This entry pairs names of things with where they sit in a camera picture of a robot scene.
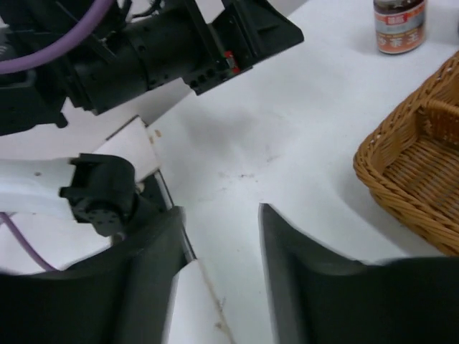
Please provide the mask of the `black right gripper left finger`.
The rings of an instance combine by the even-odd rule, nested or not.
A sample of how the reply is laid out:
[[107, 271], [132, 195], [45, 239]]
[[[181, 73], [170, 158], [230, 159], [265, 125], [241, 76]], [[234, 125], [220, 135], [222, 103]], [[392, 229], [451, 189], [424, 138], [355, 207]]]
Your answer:
[[172, 208], [121, 243], [60, 272], [1, 275], [3, 343], [160, 343], [184, 265]]

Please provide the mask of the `grey lid sauce jar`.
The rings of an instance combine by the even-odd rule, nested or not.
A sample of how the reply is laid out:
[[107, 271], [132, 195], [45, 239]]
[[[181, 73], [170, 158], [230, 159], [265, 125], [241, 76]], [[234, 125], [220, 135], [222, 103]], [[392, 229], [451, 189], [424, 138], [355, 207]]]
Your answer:
[[427, 1], [373, 1], [377, 46], [385, 54], [404, 54], [425, 41]]

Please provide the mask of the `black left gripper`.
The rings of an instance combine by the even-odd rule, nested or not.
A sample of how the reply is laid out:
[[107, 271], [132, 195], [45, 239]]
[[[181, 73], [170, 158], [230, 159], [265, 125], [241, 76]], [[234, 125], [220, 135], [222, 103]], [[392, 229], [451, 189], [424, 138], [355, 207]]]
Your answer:
[[303, 42], [299, 27], [268, 1], [224, 1], [206, 23], [195, 1], [167, 1], [159, 14], [125, 25], [103, 59], [80, 47], [69, 98], [96, 115], [176, 79], [197, 95]]

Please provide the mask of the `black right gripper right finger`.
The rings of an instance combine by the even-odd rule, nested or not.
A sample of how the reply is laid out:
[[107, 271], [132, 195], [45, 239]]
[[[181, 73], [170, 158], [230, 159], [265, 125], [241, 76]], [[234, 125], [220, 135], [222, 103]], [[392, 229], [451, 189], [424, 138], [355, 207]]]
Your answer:
[[259, 210], [277, 343], [456, 343], [458, 259], [365, 264]]

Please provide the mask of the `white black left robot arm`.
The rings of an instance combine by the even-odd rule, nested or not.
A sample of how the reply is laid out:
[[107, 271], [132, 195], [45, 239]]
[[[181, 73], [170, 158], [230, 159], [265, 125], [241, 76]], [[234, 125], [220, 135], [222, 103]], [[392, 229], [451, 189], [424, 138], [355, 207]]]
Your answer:
[[1, 3], [1, 271], [34, 274], [103, 250], [164, 209], [140, 101], [196, 95], [303, 42], [268, 1]]

